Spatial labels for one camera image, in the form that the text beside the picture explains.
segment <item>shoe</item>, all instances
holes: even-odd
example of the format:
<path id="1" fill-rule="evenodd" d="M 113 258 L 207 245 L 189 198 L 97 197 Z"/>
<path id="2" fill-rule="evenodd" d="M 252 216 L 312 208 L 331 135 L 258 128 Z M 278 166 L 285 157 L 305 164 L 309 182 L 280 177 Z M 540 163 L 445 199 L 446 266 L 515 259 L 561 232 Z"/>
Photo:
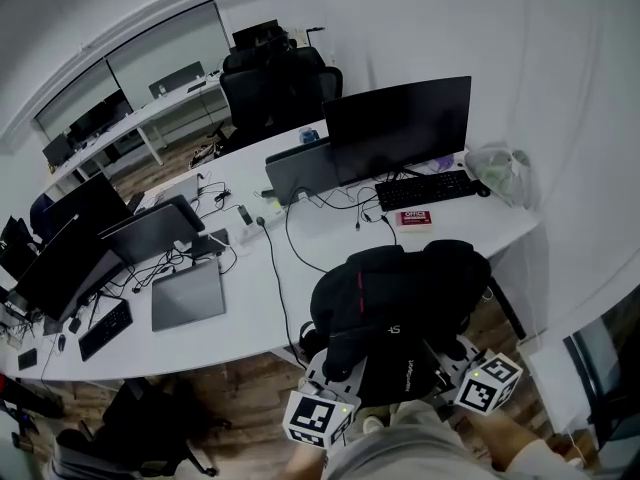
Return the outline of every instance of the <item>shoe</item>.
<path id="1" fill-rule="evenodd" d="M 367 416 L 362 422 L 362 433 L 364 435 L 378 432 L 384 428 L 384 423 L 376 416 Z"/>

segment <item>roller blind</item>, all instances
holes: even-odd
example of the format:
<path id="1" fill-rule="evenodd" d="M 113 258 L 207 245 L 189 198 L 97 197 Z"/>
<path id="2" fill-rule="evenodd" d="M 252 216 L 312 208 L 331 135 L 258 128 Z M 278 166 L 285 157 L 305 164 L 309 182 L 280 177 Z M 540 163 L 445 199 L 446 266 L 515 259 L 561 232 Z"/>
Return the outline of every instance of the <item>roller blind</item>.
<path id="1" fill-rule="evenodd" d="M 205 73 L 229 55 L 213 2 L 186 11 L 148 30 L 107 56 L 127 100 L 135 110 L 153 101 L 149 86 L 200 62 Z"/>
<path id="2" fill-rule="evenodd" d="M 36 120 L 49 140 L 55 139 L 72 123 L 118 90 L 118 85 L 101 61 L 58 94 Z"/>

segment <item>person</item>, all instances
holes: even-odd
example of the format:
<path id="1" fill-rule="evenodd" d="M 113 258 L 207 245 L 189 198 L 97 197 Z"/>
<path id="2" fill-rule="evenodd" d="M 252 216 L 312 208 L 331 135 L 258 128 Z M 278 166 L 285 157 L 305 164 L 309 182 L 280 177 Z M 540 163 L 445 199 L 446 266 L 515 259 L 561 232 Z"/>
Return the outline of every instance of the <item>person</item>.
<path id="1" fill-rule="evenodd" d="M 421 400 L 400 404 L 391 426 L 369 417 L 364 437 L 329 461 L 325 452 L 300 444 L 280 478 L 284 480 L 585 480 L 589 477 L 551 451 L 544 441 L 498 409 L 467 418 L 503 473 L 478 462 L 435 410 Z"/>

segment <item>silver laptop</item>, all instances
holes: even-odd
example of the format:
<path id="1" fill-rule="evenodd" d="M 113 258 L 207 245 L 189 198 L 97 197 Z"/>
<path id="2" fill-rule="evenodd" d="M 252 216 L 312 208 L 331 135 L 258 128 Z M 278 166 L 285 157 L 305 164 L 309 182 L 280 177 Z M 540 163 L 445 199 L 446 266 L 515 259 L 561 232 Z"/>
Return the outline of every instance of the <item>silver laptop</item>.
<path id="1" fill-rule="evenodd" d="M 156 197 L 154 204 L 160 204 L 162 201 L 166 201 L 175 196 L 184 196 L 187 203 L 192 203 L 198 199 L 198 176 L 191 176 L 163 190 Z"/>
<path id="2" fill-rule="evenodd" d="M 151 329 L 164 331 L 225 313 L 218 259 L 154 281 Z"/>

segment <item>red and white package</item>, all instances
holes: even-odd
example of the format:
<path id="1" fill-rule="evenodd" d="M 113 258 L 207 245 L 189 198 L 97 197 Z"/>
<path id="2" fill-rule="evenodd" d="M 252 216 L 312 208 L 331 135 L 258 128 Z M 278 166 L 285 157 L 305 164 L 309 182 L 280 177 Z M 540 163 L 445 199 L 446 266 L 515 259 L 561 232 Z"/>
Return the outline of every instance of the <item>red and white package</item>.
<path id="1" fill-rule="evenodd" d="M 431 213 L 428 211 L 396 213 L 396 229 L 400 232 L 431 231 Z"/>

